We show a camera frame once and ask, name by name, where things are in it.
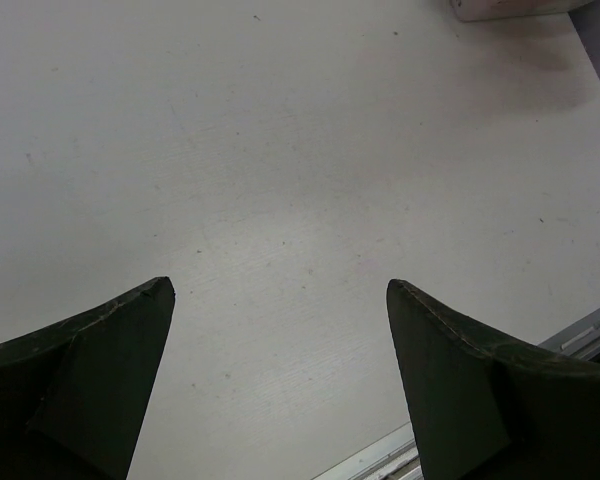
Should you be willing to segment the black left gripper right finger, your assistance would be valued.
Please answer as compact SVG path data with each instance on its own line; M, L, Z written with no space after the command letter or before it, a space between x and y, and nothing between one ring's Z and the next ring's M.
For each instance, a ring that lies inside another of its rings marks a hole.
M392 280L387 310L427 479L600 479L600 360L522 341Z

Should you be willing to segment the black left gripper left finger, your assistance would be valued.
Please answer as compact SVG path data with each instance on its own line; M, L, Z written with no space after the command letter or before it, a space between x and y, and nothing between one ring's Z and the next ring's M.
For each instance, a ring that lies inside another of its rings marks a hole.
M124 479L175 306L157 277L0 343L0 479Z

